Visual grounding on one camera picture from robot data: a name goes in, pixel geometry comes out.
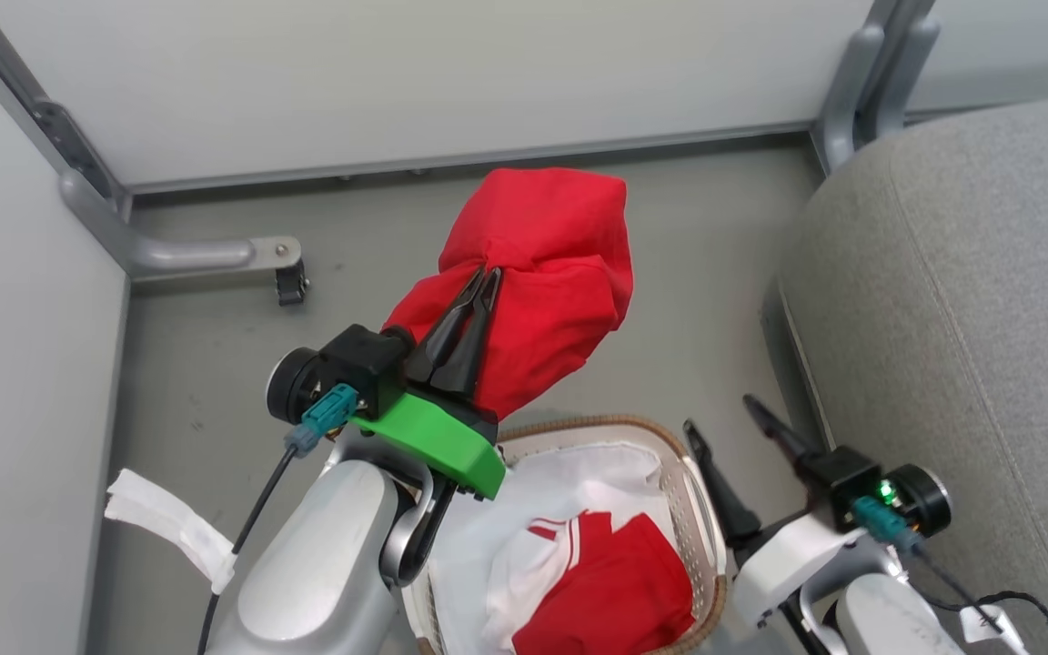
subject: laundry basket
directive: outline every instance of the laundry basket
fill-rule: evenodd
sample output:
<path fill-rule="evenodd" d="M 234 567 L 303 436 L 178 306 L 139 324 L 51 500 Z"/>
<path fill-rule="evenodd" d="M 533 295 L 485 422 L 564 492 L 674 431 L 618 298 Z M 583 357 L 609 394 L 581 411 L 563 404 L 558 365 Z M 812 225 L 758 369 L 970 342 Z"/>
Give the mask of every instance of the laundry basket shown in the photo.
<path fill-rule="evenodd" d="M 677 642 L 654 652 L 657 655 L 691 652 L 719 625 L 727 593 L 724 575 L 727 551 L 698 465 L 687 455 L 685 446 L 672 432 L 652 420 L 625 415 L 554 420 L 503 432 L 499 440 L 507 465 L 542 452 L 604 443 L 636 444 L 656 453 L 661 461 L 658 485 L 669 501 L 674 539 L 690 573 L 695 620 Z M 403 605 L 420 654 L 447 655 L 428 572 L 403 589 Z"/>

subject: red garment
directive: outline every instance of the red garment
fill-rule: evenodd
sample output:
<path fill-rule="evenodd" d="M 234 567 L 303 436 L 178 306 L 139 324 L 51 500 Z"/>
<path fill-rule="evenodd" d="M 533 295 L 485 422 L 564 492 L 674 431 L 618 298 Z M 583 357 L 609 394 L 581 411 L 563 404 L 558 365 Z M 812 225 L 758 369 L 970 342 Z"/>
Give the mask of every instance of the red garment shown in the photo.
<path fill-rule="evenodd" d="M 598 517 L 604 530 L 587 521 Z M 608 514 L 580 521 L 580 562 L 516 632 L 516 654 L 639 655 L 678 641 L 694 626 L 694 592 L 653 521 L 640 514 L 612 534 Z"/>
<path fill-rule="evenodd" d="M 504 418 L 585 365 L 633 294 L 625 182 L 577 170 L 492 171 L 455 220 L 439 275 L 387 320 L 417 342 L 477 266 L 502 266 L 477 405 Z"/>

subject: green bracket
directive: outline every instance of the green bracket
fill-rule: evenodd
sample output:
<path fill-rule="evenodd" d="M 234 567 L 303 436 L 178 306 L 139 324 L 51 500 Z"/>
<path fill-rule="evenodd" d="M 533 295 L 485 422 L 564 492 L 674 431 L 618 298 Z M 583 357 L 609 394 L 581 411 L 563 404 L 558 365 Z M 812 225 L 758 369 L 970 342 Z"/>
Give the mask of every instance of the green bracket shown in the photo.
<path fill-rule="evenodd" d="M 484 498 L 494 499 L 500 492 L 506 468 L 494 444 L 429 399 L 403 394 L 383 418 L 354 416 L 350 422 L 383 435 Z"/>

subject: black caster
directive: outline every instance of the black caster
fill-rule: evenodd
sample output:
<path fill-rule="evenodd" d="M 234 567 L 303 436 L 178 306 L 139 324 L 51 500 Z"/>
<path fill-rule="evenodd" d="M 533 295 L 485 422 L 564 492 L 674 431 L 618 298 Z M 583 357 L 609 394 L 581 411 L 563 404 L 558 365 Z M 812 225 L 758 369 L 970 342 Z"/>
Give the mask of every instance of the black caster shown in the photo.
<path fill-rule="evenodd" d="M 305 262 L 299 260 L 294 265 L 276 269 L 274 278 L 278 280 L 278 304 L 286 307 L 305 302 L 305 293 L 309 287 L 309 278 L 305 277 Z"/>

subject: gray sofa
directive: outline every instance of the gray sofa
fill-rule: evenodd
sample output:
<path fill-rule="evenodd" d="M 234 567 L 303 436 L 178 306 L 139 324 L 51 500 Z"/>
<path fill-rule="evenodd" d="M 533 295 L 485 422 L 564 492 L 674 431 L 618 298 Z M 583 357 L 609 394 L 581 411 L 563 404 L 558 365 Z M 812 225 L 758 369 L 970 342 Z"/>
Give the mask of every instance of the gray sofa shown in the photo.
<path fill-rule="evenodd" d="M 956 516 L 929 548 L 977 594 L 1048 604 L 1048 103 L 876 141 L 798 232 L 781 290 L 828 439 L 939 474 Z"/>

